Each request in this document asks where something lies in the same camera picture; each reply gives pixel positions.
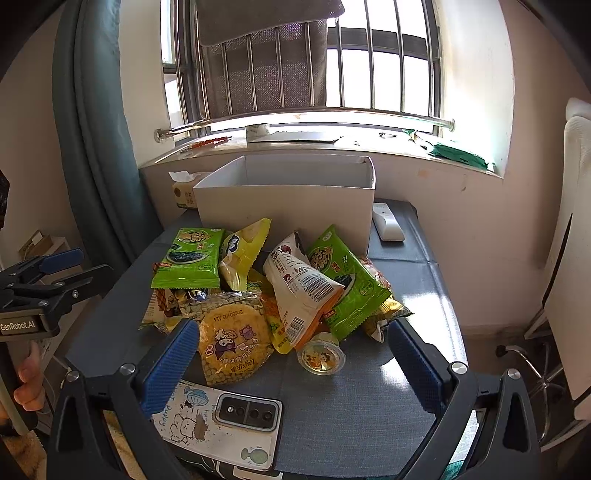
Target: plastic lid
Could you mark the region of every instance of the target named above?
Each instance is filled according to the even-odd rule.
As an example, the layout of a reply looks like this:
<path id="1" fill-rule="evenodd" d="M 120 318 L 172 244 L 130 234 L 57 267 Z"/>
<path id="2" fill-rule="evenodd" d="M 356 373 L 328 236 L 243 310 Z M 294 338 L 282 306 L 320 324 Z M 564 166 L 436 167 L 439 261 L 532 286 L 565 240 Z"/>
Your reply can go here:
<path id="1" fill-rule="evenodd" d="M 333 342 L 312 339 L 298 352 L 298 361 L 308 372 L 333 375 L 345 365 L 345 354 Z"/>

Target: blue curtain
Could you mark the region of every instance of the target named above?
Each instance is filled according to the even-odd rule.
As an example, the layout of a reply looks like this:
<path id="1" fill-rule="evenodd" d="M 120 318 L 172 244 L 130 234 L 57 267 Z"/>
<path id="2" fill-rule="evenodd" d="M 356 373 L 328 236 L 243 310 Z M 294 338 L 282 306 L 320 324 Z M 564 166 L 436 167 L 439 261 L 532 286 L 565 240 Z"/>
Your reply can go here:
<path id="1" fill-rule="evenodd" d="M 68 0 L 53 57 L 53 109 L 72 211 L 91 262 L 119 275 L 162 231 L 123 111 L 120 7 L 121 0 Z"/>

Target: green snack package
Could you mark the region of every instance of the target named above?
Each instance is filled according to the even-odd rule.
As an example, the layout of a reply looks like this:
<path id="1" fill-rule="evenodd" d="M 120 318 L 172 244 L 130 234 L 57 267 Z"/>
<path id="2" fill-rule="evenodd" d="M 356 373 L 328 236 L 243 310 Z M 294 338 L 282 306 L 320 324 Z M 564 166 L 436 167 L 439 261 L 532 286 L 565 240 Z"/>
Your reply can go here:
<path id="1" fill-rule="evenodd" d="M 343 296 L 323 320 L 339 341 L 355 330 L 390 295 L 337 236 L 331 225 L 308 252 L 310 265 L 345 287 Z"/>
<path id="2" fill-rule="evenodd" d="M 152 288 L 219 288 L 223 233 L 219 228 L 181 228 L 158 265 Z"/>

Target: table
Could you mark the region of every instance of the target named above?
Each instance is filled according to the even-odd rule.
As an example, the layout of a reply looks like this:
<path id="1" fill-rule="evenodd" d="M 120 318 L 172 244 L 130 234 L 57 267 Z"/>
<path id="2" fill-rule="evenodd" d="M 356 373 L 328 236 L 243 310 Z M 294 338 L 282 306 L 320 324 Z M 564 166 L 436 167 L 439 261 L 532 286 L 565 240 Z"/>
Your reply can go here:
<path id="1" fill-rule="evenodd" d="M 386 202 L 406 240 L 382 242 L 372 224 L 369 257 L 391 282 L 398 300 L 415 315 L 413 328 L 448 361 L 466 362 L 462 336 L 441 272 L 414 208 Z M 179 228 L 200 226 L 188 210 L 160 235 L 119 279 L 86 322 L 66 359 L 87 377 L 138 362 L 160 339 L 156 329 L 138 330 L 151 295 L 152 263 L 160 261 Z M 342 343 L 347 360 L 337 375 L 305 371 L 296 355 L 273 354 L 250 378 L 223 390 L 283 402 L 282 432 L 275 454 L 281 472 L 328 477 L 395 475 L 433 423 L 386 344 L 355 331 Z M 199 356 L 184 376 L 203 383 Z M 476 433 L 473 414 L 452 462 L 465 458 Z"/>

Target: hand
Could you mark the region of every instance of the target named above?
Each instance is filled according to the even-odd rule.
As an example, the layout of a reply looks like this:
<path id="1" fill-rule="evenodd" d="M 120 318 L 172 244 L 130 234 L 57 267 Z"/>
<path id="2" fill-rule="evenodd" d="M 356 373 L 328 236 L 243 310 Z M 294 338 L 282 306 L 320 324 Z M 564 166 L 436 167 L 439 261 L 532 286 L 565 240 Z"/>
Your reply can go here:
<path id="1" fill-rule="evenodd" d="M 18 378 L 23 385 L 14 391 L 14 400 L 25 410 L 41 410 L 45 403 L 43 374 L 41 373 L 41 352 L 37 342 L 31 342 L 31 353 L 17 369 Z M 8 414 L 0 404 L 0 424 L 8 419 Z"/>

